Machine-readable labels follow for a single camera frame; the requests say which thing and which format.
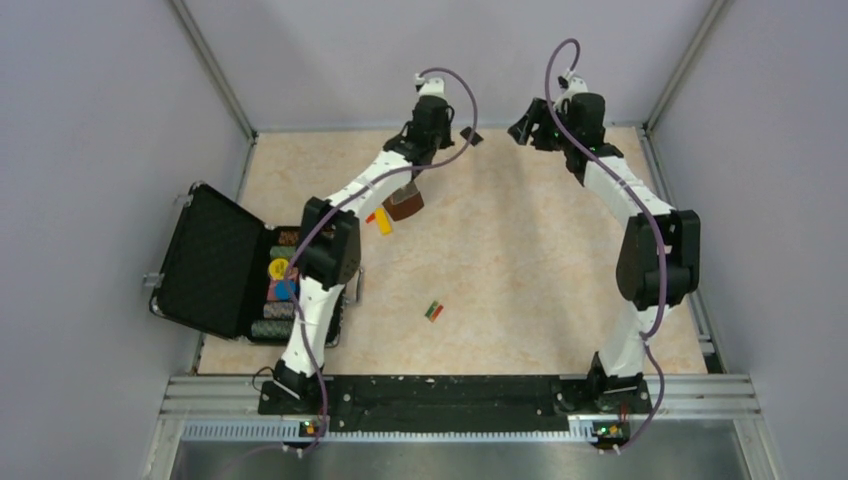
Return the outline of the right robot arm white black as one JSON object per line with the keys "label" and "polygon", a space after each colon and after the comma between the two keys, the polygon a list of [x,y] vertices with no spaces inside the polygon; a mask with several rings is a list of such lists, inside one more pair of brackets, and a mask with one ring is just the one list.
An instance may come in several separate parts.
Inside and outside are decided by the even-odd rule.
{"label": "right robot arm white black", "polygon": [[623,228],[615,279],[625,307],[576,392],[594,409],[612,412],[624,402],[647,401],[646,349],[666,314],[698,286],[701,222],[694,211],[660,199],[607,142],[602,95],[573,73],[557,82],[560,95],[533,99],[508,133],[519,145],[563,153],[567,170]]}

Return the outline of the black battery cover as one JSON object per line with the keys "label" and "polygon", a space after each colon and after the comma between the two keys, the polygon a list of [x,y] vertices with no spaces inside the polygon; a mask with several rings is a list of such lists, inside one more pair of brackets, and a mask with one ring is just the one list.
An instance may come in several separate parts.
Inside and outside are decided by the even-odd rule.
{"label": "black battery cover", "polygon": [[463,128],[459,134],[472,147],[476,147],[484,141],[483,137],[472,126]]}

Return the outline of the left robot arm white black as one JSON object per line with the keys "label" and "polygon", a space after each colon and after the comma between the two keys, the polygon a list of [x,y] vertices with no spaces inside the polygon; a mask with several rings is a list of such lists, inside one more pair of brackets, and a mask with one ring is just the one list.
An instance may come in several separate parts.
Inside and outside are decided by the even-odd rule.
{"label": "left robot arm white black", "polygon": [[326,198],[313,197],[303,209],[292,264],[299,293],[294,326],[273,373],[273,385],[297,413],[319,404],[319,374],[337,303],[360,270],[361,227],[366,217],[431,167],[435,154],[452,146],[453,108],[440,77],[417,77],[411,119],[383,145],[353,180]]}

